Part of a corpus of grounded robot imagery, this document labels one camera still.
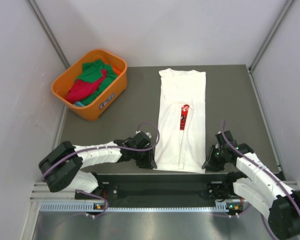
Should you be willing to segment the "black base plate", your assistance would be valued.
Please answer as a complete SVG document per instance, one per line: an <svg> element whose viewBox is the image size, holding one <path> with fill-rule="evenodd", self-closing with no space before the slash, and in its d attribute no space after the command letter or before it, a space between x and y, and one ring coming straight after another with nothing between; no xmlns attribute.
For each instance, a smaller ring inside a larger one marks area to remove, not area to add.
<svg viewBox="0 0 300 240"><path fill-rule="evenodd" d="M76 199L88 199L93 194L108 201L124 200L128 197L176 197L181 199L225 200L236 196L233 183L247 175L238 171L228 174L140 174L97 175L92 174L97 186L92 190L77 190Z"/></svg>

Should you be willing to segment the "light blue t-shirt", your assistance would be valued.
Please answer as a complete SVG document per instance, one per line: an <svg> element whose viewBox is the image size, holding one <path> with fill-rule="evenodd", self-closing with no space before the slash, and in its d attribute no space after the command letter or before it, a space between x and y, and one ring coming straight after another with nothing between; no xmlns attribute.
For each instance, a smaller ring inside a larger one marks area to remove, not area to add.
<svg viewBox="0 0 300 240"><path fill-rule="evenodd" d="M75 107L85 107L86 105L84 105L81 101L77 101L73 104Z"/></svg>

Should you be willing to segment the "white t-shirt red print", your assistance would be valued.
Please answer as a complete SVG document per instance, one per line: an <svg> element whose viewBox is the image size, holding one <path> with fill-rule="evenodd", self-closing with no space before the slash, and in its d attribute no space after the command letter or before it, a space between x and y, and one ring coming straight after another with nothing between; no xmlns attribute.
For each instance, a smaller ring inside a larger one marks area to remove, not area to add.
<svg viewBox="0 0 300 240"><path fill-rule="evenodd" d="M160 70L158 170L205 173L206 73Z"/></svg>

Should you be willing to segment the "aluminium frame rail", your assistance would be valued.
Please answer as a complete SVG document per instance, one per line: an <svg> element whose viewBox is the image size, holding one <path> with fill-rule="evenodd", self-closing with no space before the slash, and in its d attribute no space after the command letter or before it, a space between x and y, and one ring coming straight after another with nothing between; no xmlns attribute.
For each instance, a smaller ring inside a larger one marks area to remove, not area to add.
<svg viewBox="0 0 300 240"><path fill-rule="evenodd" d="M124 182L104 184L103 190L109 200L127 196L144 197L200 197L204 200L210 198L209 190L205 182ZM58 192L51 192L44 184L36 184L31 193L32 199L57 199L70 200L75 197L75 189L66 188Z"/></svg>

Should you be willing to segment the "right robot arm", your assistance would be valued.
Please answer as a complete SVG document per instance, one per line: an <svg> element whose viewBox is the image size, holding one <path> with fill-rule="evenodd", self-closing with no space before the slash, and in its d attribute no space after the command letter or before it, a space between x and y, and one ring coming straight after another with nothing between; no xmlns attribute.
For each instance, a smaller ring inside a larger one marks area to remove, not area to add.
<svg viewBox="0 0 300 240"><path fill-rule="evenodd" d="M280 180L249 145L238 144L230 131L221 131L215 137L217 145L210 147L203 169L220 172L229 163L238 171L228 173L220 183L210 182L209 196L215 201L235 197L248 201L279 240L300 235L300 190Z"/></svg>

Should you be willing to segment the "right corner frame post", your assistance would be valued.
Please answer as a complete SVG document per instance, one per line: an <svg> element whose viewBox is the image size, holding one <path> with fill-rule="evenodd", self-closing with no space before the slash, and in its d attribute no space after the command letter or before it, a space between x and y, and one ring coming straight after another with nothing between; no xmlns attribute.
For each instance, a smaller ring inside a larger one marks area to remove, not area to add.
<svg viewBox="0 0 300 240"><path fill-rule="evenodd" d="M269 32L267 33L265 39L263 40L260 48L258 49L255 57L253 58L251 64L247 68L249 74L252 74L253 71L256 69L258 63L262 59L263 55L265 54L267 48L271 44L273 38L275 37L276 33L278 32L279 28L281 27L282 23L284 22L285 18L291 11L293 5L296 3L295 0L285 0L282 9L279 11L277 17L275 18L274 23L272 24Z"/></svg>

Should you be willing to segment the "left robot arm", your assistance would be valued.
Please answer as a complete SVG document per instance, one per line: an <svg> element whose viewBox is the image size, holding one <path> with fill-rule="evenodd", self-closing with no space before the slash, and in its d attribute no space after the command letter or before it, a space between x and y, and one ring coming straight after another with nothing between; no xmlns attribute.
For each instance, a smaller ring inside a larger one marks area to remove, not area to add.
<svg viewBox="0 0 300 240"><path fill-rule="evenodd" d="M141 169L156 169L154 147L149 133L138 131L134 137L90 146L60 143L39 164L43 180L50 192L80 190L92 198L99 198L104 191L102 182L94 172L82 169L134 160Z"/></svg>

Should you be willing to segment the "green t-shirt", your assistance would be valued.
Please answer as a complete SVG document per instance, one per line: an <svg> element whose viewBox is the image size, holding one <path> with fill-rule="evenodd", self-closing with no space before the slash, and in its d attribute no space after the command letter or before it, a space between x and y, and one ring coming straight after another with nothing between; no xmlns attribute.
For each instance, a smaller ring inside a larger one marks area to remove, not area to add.
<svg viewBox="0 0 300 240"><path fill-rule="evenodd" d="M98 59L93 62L83 63L82 73L74 81L76 82L78 79L82 79L85 82L93 83L102 76L101 70L106 70L106 78L93 94L80 101L86 106L91 104L107 87L109 87L121 72L114 66Z"/></svg>

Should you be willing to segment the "orange plastic basket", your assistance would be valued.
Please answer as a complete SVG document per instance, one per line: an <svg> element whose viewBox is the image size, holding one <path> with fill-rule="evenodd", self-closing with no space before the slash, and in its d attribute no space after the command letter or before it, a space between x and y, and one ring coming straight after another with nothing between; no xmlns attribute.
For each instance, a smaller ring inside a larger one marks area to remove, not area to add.
<svg viewBox="0 0 300 240"><path fill-rule="evenodd" d="M101 59L119 71L118 77L107 87L91 104L87 106L74 106L66 101L66 95L75 78L82 73L82 64ZM94 49L82 56L70 66L52 84L52 93L59 98L69 110L87 121L95 121L112 104L112 102L127 88L127 68L125 60L103 49Z"/></svg>

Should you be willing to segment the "corner frame post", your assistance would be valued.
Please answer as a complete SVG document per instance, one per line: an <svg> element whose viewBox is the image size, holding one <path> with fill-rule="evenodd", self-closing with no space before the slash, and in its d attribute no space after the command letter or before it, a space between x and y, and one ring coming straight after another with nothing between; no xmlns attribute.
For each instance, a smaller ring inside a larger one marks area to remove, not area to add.
<svg viewBox="0 0 300 240"><path fill-rule="evenodd" d="M260 48L258 49L255 57L253 58L251 64L247 68L249 74L252 74L253 71L256 69L258 63L262 59L263 55L265 54L267 48L271 44L273 38L275 37L276 33L278 32L279 28L281 27L282 23L284 22L285 18L291 11L293 5L296 3L295 0L285 0L282 9L279 11L277 17L275 18L274 23L272 24L269 32L267 33L265 39L263 40Z"/></svg>
<svg viewBox="0 0 300 240"><path fill-rule="evenodd" d="M58 58L60 59L63 66L68 69L71 65L67 60L60 44L58 43L57 38L55 37L53 31L51 30L45 16L43 15L38 3L35 0L25 0L27 5L29 6L30 10L34 14L36 20L38 21L39 25L41 26L43 32L47 36L50 44L52 45L54 51L56 52Z"/></svg>

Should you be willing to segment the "left corner frame post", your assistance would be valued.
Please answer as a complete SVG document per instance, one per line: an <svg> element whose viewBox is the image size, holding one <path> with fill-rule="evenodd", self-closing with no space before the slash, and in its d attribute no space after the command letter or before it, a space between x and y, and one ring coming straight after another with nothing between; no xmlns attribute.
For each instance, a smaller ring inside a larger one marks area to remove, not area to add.
<svg viewBox="0 0 300 240"><path fill-rule="evenodd" d="M57 38L55 37L53 31L51 30L45 16L43 15L38 3L35 0L25 0L27 5L29 6L30 10L34 14L36 20L38 21L39 25L41 26L43 32L47 36L50 44L52 45L54 51L56 52L58 58L60 59L63 66L68 69L71 65L67 60L60 44L58 43Z"/></svg>

